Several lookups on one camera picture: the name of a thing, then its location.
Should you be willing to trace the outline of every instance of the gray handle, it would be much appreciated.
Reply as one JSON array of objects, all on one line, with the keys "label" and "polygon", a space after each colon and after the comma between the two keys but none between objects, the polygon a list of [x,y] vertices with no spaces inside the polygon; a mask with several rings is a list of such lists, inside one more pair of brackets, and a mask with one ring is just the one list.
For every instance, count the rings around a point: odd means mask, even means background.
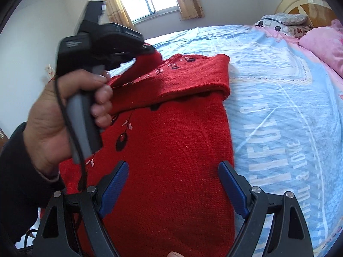
[{"label": "gray handle", "polygon": [[[95,66],[91,70],[86,70],[100,74],[104,70],[104,66]],[[90,107],[93,103],[94,92],[80,91],[72,96],[66,104],[66,112],[80,144],[84,159],[89,158],[102,148],[100,128],[95,124],[94,118],[90,113]],[[71,138],[70,146],[74,163],[79,164],[80,159]]]}]

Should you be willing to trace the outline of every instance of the black cable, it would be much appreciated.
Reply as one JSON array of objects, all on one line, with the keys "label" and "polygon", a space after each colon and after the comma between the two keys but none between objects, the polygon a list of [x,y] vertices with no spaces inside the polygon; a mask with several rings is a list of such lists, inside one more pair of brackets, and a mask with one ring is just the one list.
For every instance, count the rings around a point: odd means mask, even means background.
[{"label": "black cable", "polygon": [[61,95],[58,89],[58,77],[56,76],[56,78],[54,79],[54,87],[55,87],[55,93],[56,93],[56,97],[57,97],[57,102],[58,105],[60,106],[61,112],[62,112],[62,117],[64,119],[64,122],[66,124],[66,128],[69,132],[70,138],[72,140],[72,142],[75,145],[76,151],[78,153],[78,159],[80,160],[80,166],[81,166],[81,178],[78,182],[78,190],[79,191],[84,191],[87,188],[87,172],[86,172],[86,164],[85,164],[85,160],[83,158],[83,153],[81,150],[81,146],[80,143],[78,142],[78,138],[76,137],[75,131],[73,129],[73,126],[71,125],[71,122],[69,120],[68,114],[66,112],[66,108],[62,102],[61,99]]},{"label": "black cable", "polygon": [[35,229],[30,229],[26,232],[25,239],[24,239],[24,248],[27,248],[27,239],[29,238],[29,235],[31,233],[36,233],[36,232],[37,232],[37,230],[35,230]]}]

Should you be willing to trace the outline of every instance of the metal screw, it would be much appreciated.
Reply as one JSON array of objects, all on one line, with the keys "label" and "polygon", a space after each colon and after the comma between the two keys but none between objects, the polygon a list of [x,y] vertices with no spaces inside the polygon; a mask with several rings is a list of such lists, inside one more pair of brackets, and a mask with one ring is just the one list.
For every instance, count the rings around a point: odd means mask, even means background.
[{"label": "metal screw", "polygon": [[87,187],[87,192],[89,192],[89,193],[92,193],[95,190],[96,190],[96,187],[94,185],[91,185],[91,186]]},{"label": "metal screw", "polygon": [[60,191],[55,191],[55,192],[54,192],[54,197],[58,198],[58,197],[61,196],[61,194],[62,194],[62,192],[60,192]]},{"label": "metal screw", "polygon": [[261,189],[260,189],[258,186],[253,186],[253,187],[251,188],[251,190],[252,190],[253,192],[255,192],[255,193],[260,193],[260,192],[261,192]]},{"label": "metal screw", "polygon": [[286,196],[287,196],[288,198],[293,198],[293,197],[294,197],[294,193],[291,192],[291,191],[287,191],[287,192],[286,192]]}]

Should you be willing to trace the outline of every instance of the pink pillow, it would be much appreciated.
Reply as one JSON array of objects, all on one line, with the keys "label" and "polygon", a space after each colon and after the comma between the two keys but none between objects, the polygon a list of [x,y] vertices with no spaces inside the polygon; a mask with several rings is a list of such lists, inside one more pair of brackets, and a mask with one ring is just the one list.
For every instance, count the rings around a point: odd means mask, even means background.
[{"label": "pink pillow", "polygon": [[315,54],[343,78],[343,33],[338,20],[331,27],[314,28],[299,40],[299,45]]}]

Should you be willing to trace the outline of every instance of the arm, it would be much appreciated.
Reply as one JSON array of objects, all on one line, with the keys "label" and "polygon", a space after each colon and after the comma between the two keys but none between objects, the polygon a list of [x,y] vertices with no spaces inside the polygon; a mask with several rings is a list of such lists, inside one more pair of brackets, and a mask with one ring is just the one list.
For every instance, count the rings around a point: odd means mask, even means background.
[{"label": "arm", "polygon": [[48,180],[32,165],[23,141],[25,126],[16,129],[0,155],[0,221],[13,243],[36,222],[38,208],[65,188],[59,175]]},{"label": "arm", "polygon": [[[112,89],[109,74],[95,75],[76,70],[58,80],[61,99],[79,90],[95,92],[91,113],[96,124],[111,123]],[[64,189],[58,165],[71,157],[69,137],[49,82],[32,106],[27,123],[21,124],[0,155],[0,222],[13,243],[36,222],[38,207],[46,207],[54,191]]]}]

